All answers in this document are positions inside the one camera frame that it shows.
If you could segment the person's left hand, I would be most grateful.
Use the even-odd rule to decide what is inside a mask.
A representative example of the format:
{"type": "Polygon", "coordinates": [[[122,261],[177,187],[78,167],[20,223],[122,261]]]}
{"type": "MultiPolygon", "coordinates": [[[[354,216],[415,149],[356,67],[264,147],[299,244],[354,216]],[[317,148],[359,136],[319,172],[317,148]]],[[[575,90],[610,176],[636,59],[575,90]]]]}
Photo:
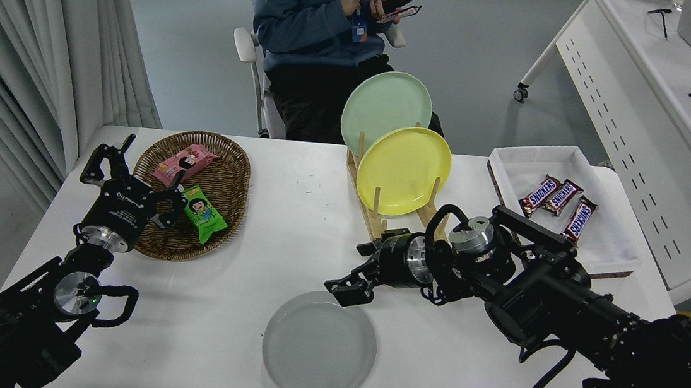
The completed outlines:
{"type": "Polygon", "coordinates": [[[384,7],[381,0],[369,0],[370,15],[375,23],[392,23],[397,25],[400,22],[399,15],[401,6],[389,5],[384,7]]]}

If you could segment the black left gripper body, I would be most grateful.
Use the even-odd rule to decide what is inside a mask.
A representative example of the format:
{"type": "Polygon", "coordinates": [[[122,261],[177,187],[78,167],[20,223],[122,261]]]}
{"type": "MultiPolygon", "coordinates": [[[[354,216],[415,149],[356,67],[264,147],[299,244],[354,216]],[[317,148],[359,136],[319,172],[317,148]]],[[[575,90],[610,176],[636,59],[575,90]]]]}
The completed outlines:
{"type": "Polygon", "coordinates": [[[138,243],[142,231],[157,213],[156,202],[150,199],[153,191],[134,176],[107,180],[81,223],[81,233],[91,234],[96,228],[104,228],[127,244],[138,243]]]}

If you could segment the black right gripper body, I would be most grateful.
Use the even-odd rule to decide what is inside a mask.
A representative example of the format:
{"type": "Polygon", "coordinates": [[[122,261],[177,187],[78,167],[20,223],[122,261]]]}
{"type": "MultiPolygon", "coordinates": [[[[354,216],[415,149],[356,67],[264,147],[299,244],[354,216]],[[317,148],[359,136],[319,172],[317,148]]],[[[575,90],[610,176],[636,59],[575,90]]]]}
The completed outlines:
{"type": "Polygon", "coordinates": [[[385,230],[380,235],[382,240],[377,255],[377,269],[375,282],[394,288],[419,288],[421,282],[408,267],[408,253],[414,238],[422,238],[422,233],[410,233],[408,230],[385,230]]]}

